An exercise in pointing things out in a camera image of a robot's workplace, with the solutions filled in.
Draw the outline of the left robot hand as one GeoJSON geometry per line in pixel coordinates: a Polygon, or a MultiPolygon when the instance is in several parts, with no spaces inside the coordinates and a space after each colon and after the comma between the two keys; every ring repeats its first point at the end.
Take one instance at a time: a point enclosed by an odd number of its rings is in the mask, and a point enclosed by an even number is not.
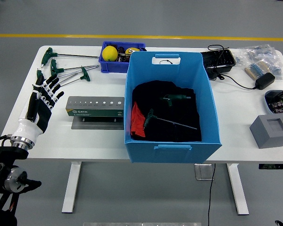
{"type": "Polygon", "coordinates": [[[43,134],[51,118],[52,109],[64,92],[56,93],[60,85],[57,76],[45,79],[42,74],[37,76],[33,90],[19,116],[19,126],[12,137],[23,137],[36,143],[37,137],[43,134]]]}

